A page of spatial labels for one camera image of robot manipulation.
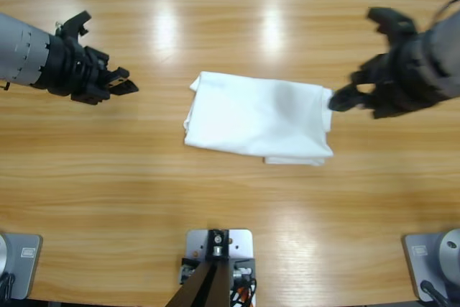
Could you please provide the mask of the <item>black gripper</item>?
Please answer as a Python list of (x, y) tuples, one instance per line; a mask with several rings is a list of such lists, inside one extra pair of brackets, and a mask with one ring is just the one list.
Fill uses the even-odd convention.
[(128, 70), (118, 67), (108, 71), (106, 53), (83, 47), (72, 37), (64, 40), (51, 35), (46, 48), (47, 61), (35, 82), (38, 89), (90, 105), (110, 99), (110, 94), (123, 96), (139, 91), (128, 79)]
[(388, 34), (389, 51), (376, 55), (333, 92), (332, 111), (372, 111), (375, 119), (402, 116), (449, 100), (449, 33)]

